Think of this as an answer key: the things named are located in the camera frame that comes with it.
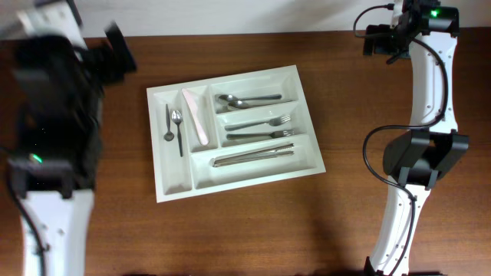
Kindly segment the white plastic cutlery tray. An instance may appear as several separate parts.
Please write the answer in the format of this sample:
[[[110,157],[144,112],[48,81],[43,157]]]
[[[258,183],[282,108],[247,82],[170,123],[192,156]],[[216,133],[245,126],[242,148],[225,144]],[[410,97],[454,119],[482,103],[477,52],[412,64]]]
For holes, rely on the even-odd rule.
[[[209,138],[209,144],[206,146],[199,143],[191,113],[181,91],[183,88],[191,93],[199,108],[199,121]],[[219,94],[231,94],[238,98],[281,94],[280,100],[244,101],[248,104],[270,104],[288,100],[288,103],[228,111],[227,104],[216,100],[216,95]],[[325,172],[298,68],[295,65],[151,87],[147,89],[147,102],[158,202]],[[183,157],[180,156],[178,147],[176,124],[172,120],[171,131],[174,139],[167,142],[163,138],[166,133],[167,104],[170,115],[174,110],[178,110],[183,116],[180,125]],[[281,126],[263,124],[235,131],[224,129],[225,126],[270,120],[285,114],[291,115],[292,118]],[[280,130],[294,130],[295,135],[276,139],[226,139],[227,134],[271,133]],[[295,144],[294,155],[213,167],[213,159],[216,157],[284,143]]]

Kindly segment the small dark teaspoon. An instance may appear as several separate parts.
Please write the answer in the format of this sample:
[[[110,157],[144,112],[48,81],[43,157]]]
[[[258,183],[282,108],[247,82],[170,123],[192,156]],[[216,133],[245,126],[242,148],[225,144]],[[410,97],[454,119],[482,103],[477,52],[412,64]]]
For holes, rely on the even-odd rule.
[[[166,133],[163,135],[165,141],[170,142],[174,139],[174,134],[171,131],[171,115],[169,105],[166,105]]]

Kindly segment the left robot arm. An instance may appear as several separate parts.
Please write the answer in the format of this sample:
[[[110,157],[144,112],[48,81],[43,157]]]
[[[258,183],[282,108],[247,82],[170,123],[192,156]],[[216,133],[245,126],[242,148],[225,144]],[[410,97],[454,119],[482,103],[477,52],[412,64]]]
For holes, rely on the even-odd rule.
[[[104,89],[137,69],[118,28],[86,45],[73,1],[21,10],[12,73],[26,96],[6,188],[21,217],[25,275],[82,275],[94,207]]]

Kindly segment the pink plastic knife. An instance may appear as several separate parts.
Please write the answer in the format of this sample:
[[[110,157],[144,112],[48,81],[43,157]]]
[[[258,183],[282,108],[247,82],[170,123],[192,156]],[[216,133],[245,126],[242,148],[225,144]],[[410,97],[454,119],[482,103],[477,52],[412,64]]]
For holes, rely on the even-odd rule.
[[[181,91],[183,93],[183,96],[185,98],[185,101],[187,103],[189,111],[191,113],[191,117],[192,117],[193,123],[195,125],[195,129],[196,129],[196,133],[197,133],[197,136],[199,139],[199,143],[203,146],[206,146],[209,144],[209,138],[206,134],[206,131],[203,128],[203,125],[199,121],[199,117],[198,117],[199,108],[197,106],[197,103],[194,100],[191,93],[187,89],[183,88]]]

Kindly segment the small silver teaspoon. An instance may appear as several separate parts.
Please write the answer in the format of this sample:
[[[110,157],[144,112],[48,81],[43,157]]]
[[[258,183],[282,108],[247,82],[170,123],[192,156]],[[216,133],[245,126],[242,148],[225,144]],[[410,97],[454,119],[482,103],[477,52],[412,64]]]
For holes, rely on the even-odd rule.
[[[180,156],[183,157],[183,140],[182,140],[182,134],[180,131],[180,125],[183,122],[183,116],[182,116],[181,112],[179,112],[178,110],[174,110],[171,113],[171,120],[176,124],[178,147],[179,147],[179,151],[180,151]]]

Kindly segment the silver fork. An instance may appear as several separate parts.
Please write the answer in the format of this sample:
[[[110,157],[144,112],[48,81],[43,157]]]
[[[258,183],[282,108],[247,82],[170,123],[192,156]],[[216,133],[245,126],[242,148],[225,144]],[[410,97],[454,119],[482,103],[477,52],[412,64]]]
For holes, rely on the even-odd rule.
[[[251,139],[251,138],[282,138],[287,136],[295,135],[294,130],[280,130],[274,131],[271,133],[242,133],[242,134],[227,134],[226,139],[228,140],[242,140],[242,139]]]
[[[282,115],[280,117],[272,118],[270,120],[264,120],[264,121],[258,121],[254,123],[244,123],[240,125],[232,125],[232,126],[225,126],[224,129],[226,131],[235,131],[235,130],[241,130],[245,129],[248,127],[254,127],[258,125],[263,125],[263,124],[268,124],[271,127],[278,127],[281,126],[284,123],[287,123],[291,120],[292,116],[289,114]]]

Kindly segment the large silver spoon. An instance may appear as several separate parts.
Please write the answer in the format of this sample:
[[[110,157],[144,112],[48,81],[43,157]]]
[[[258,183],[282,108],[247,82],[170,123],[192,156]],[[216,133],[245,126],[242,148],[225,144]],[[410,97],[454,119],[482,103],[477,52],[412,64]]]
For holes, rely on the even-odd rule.
[[[284,104],[288,103],[288,100],[284,101],[275,101],[273,103],[264,103],[264,104],[249,104],[246,103],[245,101],[237,100],[230,102],[226,105],[226,110],[228,111],[235,111],[235,110],[246,110],[250,108],[255,108],[255,107],[266,107],[266,106],[271,106],[275,104]]]
[[[242,98],[238,98],[231,94],[216,95],[216,100],[221,104],[232,103],[234,101],[239,101],[239,100],[244,101],[244,100],[280,100],[280,99],[282,99],[281,94],[273,94],[273,95],[260,96],[260,97],[242,97]]]

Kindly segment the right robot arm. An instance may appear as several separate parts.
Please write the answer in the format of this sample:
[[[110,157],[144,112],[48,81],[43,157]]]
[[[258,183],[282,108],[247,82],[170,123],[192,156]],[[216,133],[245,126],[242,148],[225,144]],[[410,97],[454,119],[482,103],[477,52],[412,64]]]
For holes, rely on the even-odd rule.
[[[388,64],[408,58],[413,96],[410,122],[384,150],[378,179],[388,185],[380,234],[366,258],[365,275],[409,275],[410,248],[423,205],[469,149],[453,111],[453,58],[460,35],[457,8],[439,1],[394,1],[388,25],[369,25],[364,54],[386,54]]]

